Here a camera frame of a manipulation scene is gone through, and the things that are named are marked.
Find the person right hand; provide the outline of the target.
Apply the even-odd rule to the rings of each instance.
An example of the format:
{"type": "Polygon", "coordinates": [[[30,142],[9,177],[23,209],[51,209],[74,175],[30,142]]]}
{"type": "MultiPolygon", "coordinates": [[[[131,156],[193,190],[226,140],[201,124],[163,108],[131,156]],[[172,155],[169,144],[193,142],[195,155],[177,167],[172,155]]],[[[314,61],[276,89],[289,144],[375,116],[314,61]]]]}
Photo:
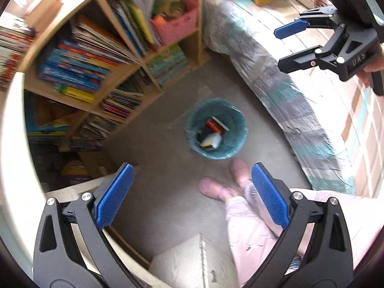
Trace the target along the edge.
{"type": "Polygon", "coordinates": [[[361,84],[365,87],[370,86],[370,74],[374,72],[380,72],[384,69],[384,58],[376,57],[370,64],[366,65],[362,70],[357,72],[357,77],[361,84]]]}

